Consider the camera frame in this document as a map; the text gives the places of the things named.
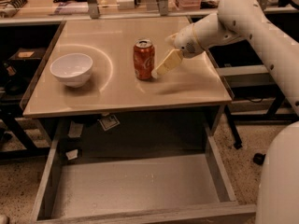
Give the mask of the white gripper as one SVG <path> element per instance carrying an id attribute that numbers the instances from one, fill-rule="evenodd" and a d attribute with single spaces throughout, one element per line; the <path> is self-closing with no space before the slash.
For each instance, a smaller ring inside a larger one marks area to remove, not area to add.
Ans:
<path id="1" fill-rule="evenodd" d="M 205 51 L 197 37 L 194 23 L 181 29 L 177 34 L 169 35 L 164 41 L 176 49 L 170 50 L 158 66 L 151 71 L 153 78 L 161 77 L 179 66 L 183 57 L 193 58 Z"/>

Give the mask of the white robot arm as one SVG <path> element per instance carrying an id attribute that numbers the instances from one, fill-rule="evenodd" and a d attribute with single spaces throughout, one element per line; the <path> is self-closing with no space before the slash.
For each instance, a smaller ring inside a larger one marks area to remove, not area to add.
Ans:
<path id="1" fill-rule="evenodd" d="M 205 49 L 246 39 L 299 115 L 299 44 L 269 21 L 257 0 L 220 0 L 218 11 L 167 40 L 174 47 L 152 74 L 160 77 Z M 268 148 L 255 224 L 299 224 L 299 122 L 284 128 Z"/>

